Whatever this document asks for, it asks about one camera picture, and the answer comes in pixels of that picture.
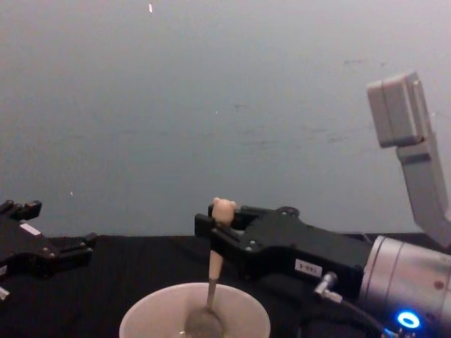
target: spoon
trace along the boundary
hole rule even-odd
[[[216,284],[221,273],[223,258],[215,251],[210,251],[209,290],[206,306],[194,310],[185,322],[187,338],[224,338],[224,326],[213,311]]]
[[[214,218],[216,224],[230,227],[236,207],[237,204],[234,201],[215,197],[211,217]],[[219,253],[210,250],[209,292],[206,306],[188,315],[185,322],[187,338],[224,338],[224,325],[213,311],[214,293],[223,267],[223,260]]]

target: small figurine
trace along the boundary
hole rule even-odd
[[[235,216],[236,208],[237,204],[234,201],[215,197],[213,200],[213,212],[211,213],[211,217],[213,217],[218,224],[230,226]]]

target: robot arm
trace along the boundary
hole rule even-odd
[[[334,272],[335,290],[358,298],[371,244],[305,224],[291,207],[243,206],[235,211],[230,227],[215,223],[212,208],[208,215],[196,215],[195,234],[208,237],[211,250],[237,266],[241,276],[255,280],[278,273],[317,284]]]
[[[380,145],[397,146],[415,221],[437,243],[449,246],[443,172],[418,76],[372,83],[368,95]],[[290,207],[243,206],[231,227],[224,228],[211,217],[212,208],[208,215],[196,215],[195,233],[208,237],[211,249],[241,276],[296,277],[316,286],[322,298],[356,311],[343,297],[358,300],[388,327],[401,327],[399,336],[447,337],[451,332],[451,256],[386,237],[371,246],[307,225]],[[385,337],[399,337],[373,323]]]
[[[416,73],[369,84],[379,144],[396,146],[415,222],[443,247],[451,244],[451,215],[435,132]]]
[[[6,201],[0,205],[0,278],[30,274],[47,277],[58,271],[88,264],[97,235],[92,233],[70,246],[55,246],[24,220],[39,216],[42,203],[24,206]],[[9,293],[0,287],[0,300]]]

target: blue led light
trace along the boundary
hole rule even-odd
[[[397,317],[397,321],[399,324],[409,329],[416,329],[420,326],[420,319],[415,313],[410,311],[401,312]]]

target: white bowl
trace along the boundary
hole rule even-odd
[[[119,338],[179,338],[188,314],[205,306],[208,283],[167,287],[138,301],[125,314]],[[268,313],[252,296],[218,284],[214,310],[227,338],[269,338]]]

